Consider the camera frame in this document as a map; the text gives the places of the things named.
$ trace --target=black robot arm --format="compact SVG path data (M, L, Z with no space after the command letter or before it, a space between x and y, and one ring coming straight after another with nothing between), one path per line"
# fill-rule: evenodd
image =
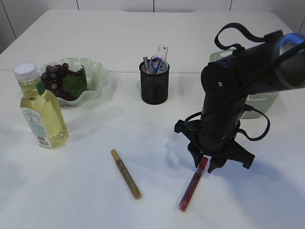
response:
M227 28L238 29L246 38L260 45L245 49L240 44L224 46L218 35ZM281 31L253 36L243 25L230 23L224 26L215 38L215 44L227 50L235 47L233 54L221 60L210 62L203 69L201 82L205 91L202 112L175 125L176 133L182 132L191 142L191 152L198 166L204 155L211 156L208 172L222 167L227 160L241 162L250 168L254 155L237 142L237 133L244 134L251 141L261 140L269 131L270 122L260 111L245 104L249 94L291 90L305 87L305 37L291 33L283 36ZM264 133L250 138L240 129L240 117L244 111L254 110L267 118ZM201 116L200 120L192 118Z

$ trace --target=cooking oil bottle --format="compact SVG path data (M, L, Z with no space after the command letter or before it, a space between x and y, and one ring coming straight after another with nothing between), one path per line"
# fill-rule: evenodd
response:
M55 95L44 89L34 64L20 64L14 73L23 92L20 107L37 143L50 149L60 147L68 130Z

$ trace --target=gold glitter tube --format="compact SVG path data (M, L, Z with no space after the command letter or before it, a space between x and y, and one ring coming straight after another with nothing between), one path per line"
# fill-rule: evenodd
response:
M123 178L125 179L130 191L133 194L133 197L135 199L140 199L142 197L141 192L139 191L138 187L136 186L132 176L130 175L130 173L128 172L126 166L124 165L122 159L120 158L120 156L118 155L118 153L116 152L115 149L113 149L111 151L111 155L115 161L115 164L117 165L117 167L119 168Z

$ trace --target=wavy bowl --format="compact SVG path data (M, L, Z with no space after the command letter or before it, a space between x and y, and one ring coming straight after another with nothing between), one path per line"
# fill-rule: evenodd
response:
M68 63L69 69L74 72L77 72L81 68L81 66L84 65L84 69L86 71L88 91L84 91L80 95L80 97L78 97L74 101L67 101L57 97L57 101L60 106L61 105L76 106L87 100L97 99L102 95L102 82L104 78L107 76L107 71L101 63L93 59L63 58L59 61L45 64L39 69L39 74L40 75L43 74L46 71L46 67L48 65L54 66L56 64L63 64L63 63Z

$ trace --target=blue scissors handle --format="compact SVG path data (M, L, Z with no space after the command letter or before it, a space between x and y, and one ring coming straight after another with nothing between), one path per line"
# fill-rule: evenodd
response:
M167 70L167 63L163 59L156 56L153 56L151 58L151 66L154 75L156 75L157 73L163 73Z

